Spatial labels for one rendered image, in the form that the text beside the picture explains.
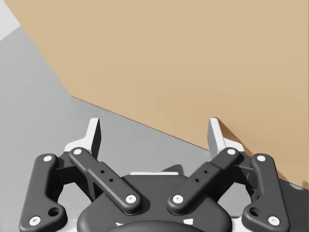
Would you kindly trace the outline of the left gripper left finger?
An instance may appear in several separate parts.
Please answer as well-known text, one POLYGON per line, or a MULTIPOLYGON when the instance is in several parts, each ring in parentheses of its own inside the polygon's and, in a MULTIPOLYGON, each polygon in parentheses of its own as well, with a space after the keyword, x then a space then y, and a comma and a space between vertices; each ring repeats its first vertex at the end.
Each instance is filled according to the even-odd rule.
POLYGON ((85 137, 68 143, 63 154, 39 155, 32 168, 19 221, 21 232, 56 232, 68 222, 58 203, 64 185, 76 183, 94 201, 105 194, 123 213, 137 214, 141 197, 106 163, 97 160, 101 143, 98 118, 90 119, 85 137))

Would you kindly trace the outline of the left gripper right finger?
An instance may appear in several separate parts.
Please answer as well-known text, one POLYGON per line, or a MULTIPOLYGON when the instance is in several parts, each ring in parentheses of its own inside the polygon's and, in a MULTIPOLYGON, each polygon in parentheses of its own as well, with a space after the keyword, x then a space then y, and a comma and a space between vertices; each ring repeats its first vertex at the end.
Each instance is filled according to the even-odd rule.
POLYGON ((207 140, 211 161, 202 164, 168 196, 167 209, 184 215, 210 202, 209 222, 203 232, 287 232, 290 220, 274 159, 267 154, 249 156, 244 146, 223 136, 219 120, 209 119, 207 140), (234 184, 243 184, 251 198, 241 216, 233 218, 217 203, 234 184))

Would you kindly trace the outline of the tall board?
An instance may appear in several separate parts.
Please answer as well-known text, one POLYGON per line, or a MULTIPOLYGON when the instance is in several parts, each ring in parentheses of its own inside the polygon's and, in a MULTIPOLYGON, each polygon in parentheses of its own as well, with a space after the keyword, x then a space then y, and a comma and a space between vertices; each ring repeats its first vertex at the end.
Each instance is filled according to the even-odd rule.
POLYGON ((5 0, 81 100, 200 147, 210 117, 309 189, 309 0, 5 0))

